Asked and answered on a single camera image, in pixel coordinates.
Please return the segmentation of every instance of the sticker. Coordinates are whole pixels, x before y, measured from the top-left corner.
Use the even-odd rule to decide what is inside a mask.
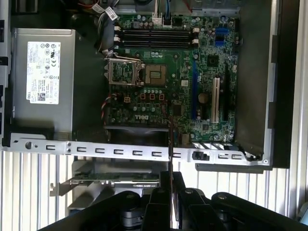
[[[94,10],[97,13],[103,13],[105,10],[99,5],[99,4],[94,4],[92,6],[92,10]]]
[[[107,13],[107,15],[112,21],[117,19],[117,14],[114,12],[114,10],[110,6],[106,8],[105,12]]]
[[[188,87],[188,80],[182,80],[181,81],[181,86],[182,87]]]
[[[60,42],[28,42],[26,99],[58,104]]]

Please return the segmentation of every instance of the capacitor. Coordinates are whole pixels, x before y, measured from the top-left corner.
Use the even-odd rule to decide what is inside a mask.
[[[195,19],[192,19],[191,25],[194,26],[195,24],[196,24],[196,20],[195,20]]]
[[[200,93],[200,94],[198,95],[198,100],[199,100],[199,103],[203,103],[203,104],[208,103],[208,94],[206,94],[206,93]]]

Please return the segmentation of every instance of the power supply label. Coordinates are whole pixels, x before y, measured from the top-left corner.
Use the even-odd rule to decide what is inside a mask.
[[[30,103],[59,103],[60,49],[60,42],[28,42],[26,99]]]

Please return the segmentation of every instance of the metal frame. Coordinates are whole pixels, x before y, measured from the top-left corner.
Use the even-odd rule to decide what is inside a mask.
[[[5,151],[36,152],[42,154],[65,154],[75,156],[104,157],[114,159],[169,161],[168,147],[123,145],[110,143],[90,143],[77,141],[48,141],[39,136],[29,138],[12,134],[11,146]],[[237,146],[226,144],[228,150],[220,143],[194,143],[194,147],[173,148],[173,162],[190,162],[196,164],[220,164],[238,166],[270,166],[268,159],[249,161],[252,155],[239,150]],[[208,156],[208,160],[193,158],[200,152]]]

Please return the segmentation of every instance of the hole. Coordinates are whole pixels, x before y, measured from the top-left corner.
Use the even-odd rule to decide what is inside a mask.
[[[161,157],[162,152],[152,152],[152,156]]]
[[[56,146],[54,146],[54,145],[46,145],[46,150],[56,150]]]
[[[133,155],[142,155],[142,151],[133,151]]]
[[[96,153],[105,153],[105,149],[104,148],[96,148],[95,152]]]
[[[31,149],[32,148],[32,143],[31,142],[27,142],[26,144],[25,144],[25,147],[29,150],[29,149]]]
[[[116,155],[123,155],[123,149],[114,149],[114,154]]]
[[[218,154],[218,159],[229,159],[229,154]]]
[[[237,155],[237,154],[233,154],[231,156],[232,160],[241,160],[242,159],[242,155]]]
[[[173,158],[181,158],[181,153],[173,153]]]
[[[77,152],[86,153],[87,152],[87,148],[85,148],[85,147],[77,147]]]

